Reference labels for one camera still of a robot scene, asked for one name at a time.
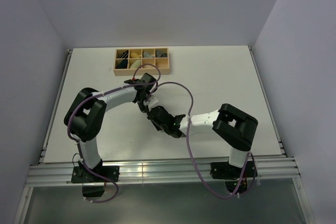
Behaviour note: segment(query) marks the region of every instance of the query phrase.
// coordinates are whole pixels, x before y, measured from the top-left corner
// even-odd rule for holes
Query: white table
[[[48,138],[45,163],[70,162],[77,151],[67,136],[63,119],[77,93],[86,87],[107,91],[131,77],[113,74],[116,48],[74,49]],[[256,156],[281,155],[275,130],[247,46],[169,47],[171,74],[160,82],[177,81],[192,92],[192,114],[219,109],[230,103],[259,121],[251,151]],[[155,96],[172,114],[186,114],[190,106],[187,92],[165,85]],[[158,132],[133,103],[123,104],[104,116],[97,138],[105,161],[188,158],[185,138]],[[227,157],[228,144],[216,134],[191,136],[195,157]]]

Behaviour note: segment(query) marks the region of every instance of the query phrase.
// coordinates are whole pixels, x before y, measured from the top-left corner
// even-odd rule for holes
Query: gray floor
[[[223,182],[211,185],[225,192]],[[262,180],[230,200],[215,198],[201,183],[120,189],[116,199],[91,204],[82,200],[81,187],[35,188],[25,223],[305,223],[291,179]]]

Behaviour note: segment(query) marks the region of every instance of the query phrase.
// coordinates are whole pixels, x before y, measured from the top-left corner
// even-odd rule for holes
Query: wall
[[[69,48],[253,45],[276,0],[39,0]]]
[[[37,0],[0,0],[0,220],[12,223],[56,98],[65,48]]]
[[[254,47],[286,151],[319,223],[335,223],[336,2],[277,0]]]

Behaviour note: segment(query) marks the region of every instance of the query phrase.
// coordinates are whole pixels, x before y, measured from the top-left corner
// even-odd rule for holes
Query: metal bar
[[[298,195],[298,199],[301,205],[301,209],[306,220],[307,224],[315,224],[316,220],[313,215],[311,206],[309,204],[309,200],[306,194],[305,189],[303,188],[303,184],[301,178],[293,178],[293,183],[295,186],[296,193]]]
[[[64,81],[65,81],[65,77],[67,75],[67,71],[68,71],[68,67],[69,67],[69,63],[70,63],[71,54],[72,54],[72,50],[68,50],[67,61],[65,63],[65,67],[64,67],[61,83],[59,85],[57,96],[56,96],[56,102],[55,102],[55,105],[54,105],[53,113],[51,114],[51,118],[50,118],[50,122],[49,122],[49,125],[48,125],[46,137],[45,137],[44,144],[43,144],[44,148],[47,147],[47,145],[48,145],[48,140],[49,140],[49,135],[50,135],[51,127],[52,127],[52,124],[53,124],[53,121],[54,121],[54,118],[55,118],[58,102],[59,102],[59,99],[61,97],[62,88],[63,88],[63,84],[64,84]]]
[[[225,162],[227,158],[200,158],[198,167],[205,180],[210,177],[211,162]],[[158,161],[128,161],[104,162],[104,165],[119,165],[120,175],[118,184],[148,184],[148,183],[179,183],[197,182],[190,159],[164,159]],[[40,164],[31,166],[28,172],[26,186],[81,186],[71,184],[73,165]],[[298,178],[300,177],[294,158],[258,158],[258,172],[261,179]],[[88,183],[86,185],[101,185],[102,183]]]
[[[273,124],[274,130],[275,130],[275,134],[277,136],[277,139],[281,139],[280,135],[279,135],[279,132],[278,132],[278,128],[277,128],[277,126],[275,124],[275,120],[274,120],[274,117],[273,117],[273,114],[272,114],[271,107],[269,105],[269,102],[268,102],[268,99],[267,99],[267,96],[266,96],[264,85],[262,84],[262,80],[261,80],[261,77],[260,77],[260,74],[259,74],[259,70],[258,70],[258,67],[257,67],[257,64],[256,64],[256,60],[255,60],[254,55],[253,55],[252,48],[249,48],[249,50],[250,50],[250,54],[251,54],[251,57],[252,57],[252,61],[253,61],[254,67],[255,67],[256,72],[257,72],[257,76],[258,76],[258,79],[259,79],[261,90],[262,90],[262,92],[264,94],[264,98],[265,98],[265,101],[266,101],[268,112],[269,112],[269,115],[271,116],[271,120],[272,120],[272,124]]]
[[[33,187],[24,187],[19,206],[16,211],[14,224],[23,224],[25,222],[28,206],[33,193]]]

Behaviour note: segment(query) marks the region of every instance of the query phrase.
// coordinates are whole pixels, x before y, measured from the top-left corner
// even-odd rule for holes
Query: wooden box
[[[127,55],[126,58],[120,59],[120,56]],[[124,48],[117,49],[114,57],[114,75],[115,76],[132,76],[137,68],[132,68],[132,64],[140,60],[141,65],[150,63],[159,68],[161,74],[170,73],[170,59],[168,48]],[[122,63],[124,68],[118,68],[118,65]],[[143,75],[144,73],[158,74],[158,71],[149,65],[143,66],[139,69],[136,75]]]

